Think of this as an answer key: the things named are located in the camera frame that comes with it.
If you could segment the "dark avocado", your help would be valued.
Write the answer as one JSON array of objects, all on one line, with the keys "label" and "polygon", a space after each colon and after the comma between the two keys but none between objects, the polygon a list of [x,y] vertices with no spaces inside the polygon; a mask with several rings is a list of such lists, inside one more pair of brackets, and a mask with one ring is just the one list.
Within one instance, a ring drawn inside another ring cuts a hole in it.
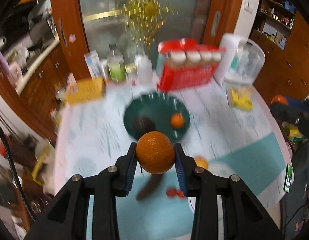
[{"label": "dark avocado", "polygon": [[156,130],[155,123],[146,116],[140,116],[133,120],[133,127],[138,134],[144,135]]}]

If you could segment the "white squeeze bottle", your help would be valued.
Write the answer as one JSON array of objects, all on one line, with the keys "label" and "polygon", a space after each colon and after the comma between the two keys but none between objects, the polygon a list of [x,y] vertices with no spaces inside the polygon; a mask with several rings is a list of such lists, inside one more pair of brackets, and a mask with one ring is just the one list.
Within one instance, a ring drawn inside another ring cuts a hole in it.
[{"label": "white squeeze bottle", "polygon": [[139,83],[148,84],[152,80],[152,63],[146,55],[136,55],[135,64]]}]

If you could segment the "green label glass bottle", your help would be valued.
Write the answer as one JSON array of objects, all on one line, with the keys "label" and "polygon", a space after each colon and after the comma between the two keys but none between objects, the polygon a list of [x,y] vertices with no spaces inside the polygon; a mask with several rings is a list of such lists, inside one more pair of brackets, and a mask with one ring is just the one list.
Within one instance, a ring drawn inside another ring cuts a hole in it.
[{"label": "green label glass bottle", "polygon": [[125,81],[125,64],[123,54],[118,50],[117,45],[109,44],[109,54],[107,55],[107,63],[110,71],[111,80],[114,83]]}]

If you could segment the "dark green scalloped plate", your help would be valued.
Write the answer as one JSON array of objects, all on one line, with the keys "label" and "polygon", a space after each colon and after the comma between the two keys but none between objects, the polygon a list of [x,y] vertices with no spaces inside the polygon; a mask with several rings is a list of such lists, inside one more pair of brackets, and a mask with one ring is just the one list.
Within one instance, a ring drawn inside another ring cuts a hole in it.
[{"label": "dark green scalloped plate", "polygon": [[[171,118],[181,114],[184,126],[174,128]],[[167,93],[149,92],[135,98],[126,107],[123,123],[131,137],[136,140],[142,136],[140,121],[152,121],[155,129],[165,134],[174,144],[181,142],[190,126],[190,114],[186,106],[178,98]]]}]

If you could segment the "silver metal can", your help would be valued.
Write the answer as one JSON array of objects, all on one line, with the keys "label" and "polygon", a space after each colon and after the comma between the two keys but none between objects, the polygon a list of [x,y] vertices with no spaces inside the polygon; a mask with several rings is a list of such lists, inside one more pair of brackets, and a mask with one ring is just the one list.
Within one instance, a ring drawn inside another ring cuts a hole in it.
[{"label": "silver metal can", "polygon": [[100,68],[100,73],[104,81],[109,82],[111,78],[110,78],[109,67],[108,67],[108,63],[106,59],[100,60],[99,68]]}]

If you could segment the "yellow tissue pack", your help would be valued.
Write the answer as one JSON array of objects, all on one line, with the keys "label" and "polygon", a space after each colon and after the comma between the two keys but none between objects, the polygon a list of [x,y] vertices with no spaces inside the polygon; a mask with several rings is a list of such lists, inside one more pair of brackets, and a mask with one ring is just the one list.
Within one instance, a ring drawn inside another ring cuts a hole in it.
[{"label": "yellow tissue pack", "polygon": [[227,90],[227,99],[230,107],[238,108],[248,112],[253,109],[251,90],[249,87],[230,87]]}]

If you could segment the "overripe dark banana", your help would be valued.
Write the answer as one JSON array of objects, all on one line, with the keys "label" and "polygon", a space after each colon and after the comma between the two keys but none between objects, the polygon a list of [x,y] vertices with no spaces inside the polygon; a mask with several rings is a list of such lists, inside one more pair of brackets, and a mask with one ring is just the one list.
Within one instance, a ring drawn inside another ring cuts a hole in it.
[{"label": "overripe dark banana", "polygon": [[148,199],[160,186],[163,181],[164,174],[152,174],[145,185],[139,190],[136,195],[136,201],[143,201]]}]

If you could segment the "dark red plum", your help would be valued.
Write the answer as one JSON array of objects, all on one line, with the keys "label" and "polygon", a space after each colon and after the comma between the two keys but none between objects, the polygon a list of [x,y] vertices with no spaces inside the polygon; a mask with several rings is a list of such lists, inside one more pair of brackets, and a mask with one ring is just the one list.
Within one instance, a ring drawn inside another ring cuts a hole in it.
[{"label": "dark red plum", "polygon": [[169,198],[176,197],[177,194],[178,194],[178,191],[177,191],[177,189],[174,188],[174,187],[168,188],[168,189],[166,190],[166,195],[167,195]]}]

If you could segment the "yellow cardboard box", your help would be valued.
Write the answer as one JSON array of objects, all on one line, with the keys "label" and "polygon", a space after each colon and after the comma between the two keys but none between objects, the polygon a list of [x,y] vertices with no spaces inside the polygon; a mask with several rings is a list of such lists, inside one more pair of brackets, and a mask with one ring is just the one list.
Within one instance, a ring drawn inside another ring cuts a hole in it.
[{"label": "yellow cardboard box", "polygon": [[66,102],[69,105],[100,99],[104,96],[105,82],[102,77],[83,79],[68,85]]}]

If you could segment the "white countertop appliance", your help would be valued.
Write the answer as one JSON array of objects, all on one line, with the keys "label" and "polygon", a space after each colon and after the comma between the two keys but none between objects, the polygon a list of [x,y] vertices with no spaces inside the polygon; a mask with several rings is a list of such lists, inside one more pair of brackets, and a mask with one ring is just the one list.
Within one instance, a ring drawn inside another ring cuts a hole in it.
[{"label": "white countertop appliance", "polygon": [[222,36],[219,46],[225,48],[225,54],[214,74],[217,84],[252,85],[266,61],[261,47],[249,38],[231,33]]}]

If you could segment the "red tomato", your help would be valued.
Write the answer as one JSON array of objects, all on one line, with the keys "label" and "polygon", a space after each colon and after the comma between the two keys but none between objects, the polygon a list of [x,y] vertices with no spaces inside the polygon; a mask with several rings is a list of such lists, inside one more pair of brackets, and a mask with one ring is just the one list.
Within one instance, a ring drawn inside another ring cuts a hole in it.
[{"label": "red tomato", "polygon": [[186,198],[186,196],[180,190],[177,191],[177,195],[178,195],[179,198]]}]

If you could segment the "gold door ornament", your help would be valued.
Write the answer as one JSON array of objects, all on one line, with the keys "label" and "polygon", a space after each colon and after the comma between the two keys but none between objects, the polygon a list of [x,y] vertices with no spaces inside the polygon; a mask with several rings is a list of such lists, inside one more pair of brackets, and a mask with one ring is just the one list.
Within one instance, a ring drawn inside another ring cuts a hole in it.
[{"label": "gold door ornament", "polygon": [[126,30],[132,31],[134,40],[143,42],[151,48],[155,42],[155,35],[167,22],[170,15],[178,11],[161,0],[119,0],[117,6],[105,12],[85,14],[84,22],[101,20],[103,18],[121,18],[125,22]]}]

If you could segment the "white blue carton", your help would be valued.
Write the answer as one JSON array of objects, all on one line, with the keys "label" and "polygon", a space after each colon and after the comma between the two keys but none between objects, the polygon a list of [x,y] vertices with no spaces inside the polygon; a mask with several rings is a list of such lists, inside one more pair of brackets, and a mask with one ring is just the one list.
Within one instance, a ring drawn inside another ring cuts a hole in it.
[{"label": "white blue carton", "polygon": [[95,79],[98,77],[101,77],[100,69],[99,69],[99,56],[97,54],[97,51],[91,51],[90,53],[87,53],[84,55],[88,70],[90,72],[91,78]]}]

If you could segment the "orange tangerine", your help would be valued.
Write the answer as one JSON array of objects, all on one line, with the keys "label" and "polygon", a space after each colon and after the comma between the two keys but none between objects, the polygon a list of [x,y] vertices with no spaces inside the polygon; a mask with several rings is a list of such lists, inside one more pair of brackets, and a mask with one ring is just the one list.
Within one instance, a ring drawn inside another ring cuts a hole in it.
[{"label": "orange tangerine", "polygon": [[158,131],[144,134],[137,142],[140,166],[151,174],[162,174],[174,165],[176,154],[169,138]]},{"label": "orange tangerine", "polygon": [[170,118],[170,122],[174,129],[181,129],[185,125],[185,120],[181,113],[174,113]]}]

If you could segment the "large yellow orange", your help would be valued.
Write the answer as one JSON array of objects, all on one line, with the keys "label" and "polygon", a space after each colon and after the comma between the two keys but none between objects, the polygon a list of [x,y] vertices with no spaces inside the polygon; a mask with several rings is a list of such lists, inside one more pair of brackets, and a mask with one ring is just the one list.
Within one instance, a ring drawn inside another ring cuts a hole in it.
[{"label": "large yellow orange", "polygon": [[195,159],[196,165],[198,167],[202,167],[202,168],[204,168],[206,170],[208,169],[209,163],[208,163],[208,161],[204,157],[196,156],[196,157],[194,157],[194,159]]}]

